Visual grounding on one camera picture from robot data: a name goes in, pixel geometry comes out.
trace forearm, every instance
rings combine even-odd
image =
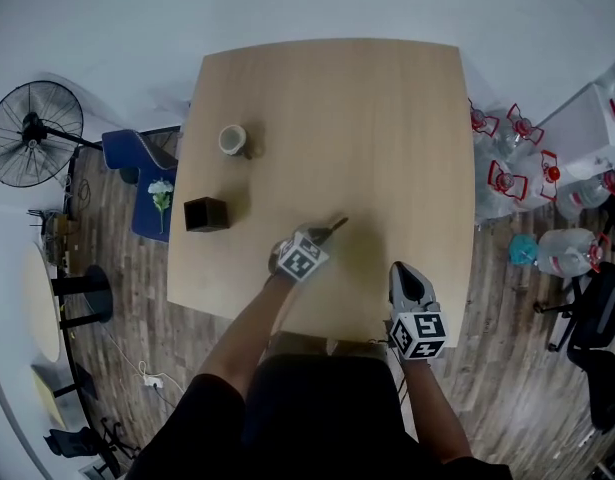
[[[274,276],[238,315],[200,368],[231,384],[243,398],[294,282]]]
[[[471,457],[471,448],[458,417],[424,361],[403,361],[409,401],[421,446],[443,464]]]

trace black table leg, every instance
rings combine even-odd
[[[69,386],[56,389],[53,392],[54,398],[58,398],[81,388],[83,391],[85,391],[85,393],[91,395],[93,398],[98,400],[98,393],[96,392],[96,387],[94,386],[94,379],[89,374],[89,372],[85,370],[82,366],[80,366],[78,363],[76,363],[76,376],[74,377],[74,381],[75,382],[73,384],[70,384]]]
[[[54,290],[54,295],[56,296],[109,290],[109,283],[107,282],[107,279],[100,280],[92,276],[52,279],[51,286]]]
[[[93,315],[79,316],[77,318],[70,318],[68,320],[60,321],[61,329],[71,329],[72,327],[79,327],[81,325],[93,324],[94,322],[101,322],[105,316],[101,313],[94,313]]]
[[[114,299],[105,271],[98,265],[90,265],[81,277],[65,277],[52,279],[54,295],[74,295],[82,293],[85,296],[91,315],[63,320],[61,329],[78,327],[93,322],[108,322],[114,314]]]

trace wooden table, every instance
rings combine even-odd
[[[468,107],[449,46],[319,40],[205,57],[174,192],[168,299],[234,318],[276,241],[342,213],[331,261],[300,287],[283,329],[384,337],[388,270],[402,260],[433,283],[455,346],[473,239]],[[253,160],[221,153],[229,124],[248,131]],[[183,203],[203,196],[227,202],[231,229],[185,230]]]
[[[56,297],[76,293],[85,294],[92,314],[61,319]],[[45,255],[36,244],[30,244],[25,255],[23,295],[31,333],[43,355],[54,363],[60,355],[60,329],[106,322],[113,315],[109,282],[100,267],[91,265],[82,277],[52,279]]]

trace wooden floor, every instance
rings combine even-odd
[[[166,137],[154,140],[162,143]],[[166,149],[173,151],[175,142],[173,137]],[[144,446],[172,408],[153,389],[141,386],[139,362],[185,388],[228,322],[167,302],[167,245],[131,233],[135,188],[108,171],[99,152],[81,152],[74,186],[83,179],[89,182],[91,200],[80,212],[81,225],[73,237],[79,244],[74,274],[90,263],[101,265],[112,284],[115,314],[105,326],[75,329],[74,355],[96,383],[94,416],[122,422],[127,440]],[[602,227],[596,212],[584,215],[582,224],[592,230]],[[578,448],[592,429],[586,378],[564,353],[546,351],[554,316],[532,309],[536,300],[561,303],[561,280],[507,262],[515,233],[540,236],[562,227],[566,223],[550,205],[475,231],[460,344],[433,364],[475,455],[509,464],[516,479],[583,479],[615,436],[615,431],[596,434]],[[615,253],[609,258],[615,262]],[[70,317],[86,314],[82,296],[69,297],[66,311]],[[163,396],[175,405],[181,393],[164,382]],[[407,401],[404,407],[411,427]]]

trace white flower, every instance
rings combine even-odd
[[[149,192],[150,194],[167,194],[173,191],[173,185],[168,181],[162,179],[159,181],[154,181],[151,185],[149,185],[149,188],[147,189],[147,192]]]

